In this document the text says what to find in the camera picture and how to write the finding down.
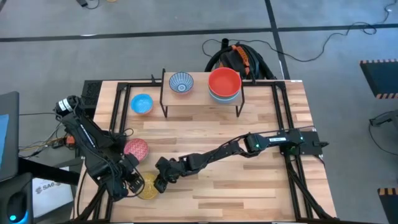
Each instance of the computer monitor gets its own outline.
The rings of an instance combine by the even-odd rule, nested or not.
[[[19,93],[0,95],[0,182],[18,172]]]

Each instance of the red bowl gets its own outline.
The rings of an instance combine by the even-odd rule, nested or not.
[[[230,68],[217,68],[210,73],[209,89],[216,95],[229,97],[235,95],[242,86],[241,77]]]

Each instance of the stacked bowls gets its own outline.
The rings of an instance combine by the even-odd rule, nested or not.
[[[228,104],[236,100],[241,92],[242,81],[230,68],[217,68],[210,73],[209,94],[218,103]]]

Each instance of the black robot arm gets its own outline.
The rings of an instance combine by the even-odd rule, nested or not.
[[[123,154],[126,142],[123,135],[113,136],[101,130],[85,114],[77,96],[59,101],[54,112],[85,156],[88,175],[99,187],[104,186],[113,201],[126,197],[128,189],[135,194],[141,189],[144,180],[136,170],[139,161],[131,154]]]
[[[246,150],[239,146],[239,141],[243,139]],[[219,148],[212,151],[199,154],[193,153],[179,157],[178,161],[174,158],[167,160],[161,157],[156,168],[159,175],[155,180],[155,188],[163,193],[168,183],[176,183],[177,179],[189,175],[197,174],[204,169],[207,164],[224,159],[228,156],[240,155],[246,158],[258,156],[260,152],[272,146],[295,147],[304,143],[300,130],[291,129],[289,131],[280,131],[278,135],[272,137],[263,137],[260,134],[245,134],[236,137]]]

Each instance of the orange strap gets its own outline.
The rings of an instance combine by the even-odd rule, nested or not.
[[[239,53],[239,55],[242,57],[243,65],[245,66],[244,69],[246,71],[246,74],[249,75],[249,72],[250,72],[249,66],[250,66],[250,64],[249,64],[249,58],[246,55],[246,52],[243,50],[242,47],[237,47],[235,45],[231,45],[231,47],[232,47],[233,50],[236,50]]]

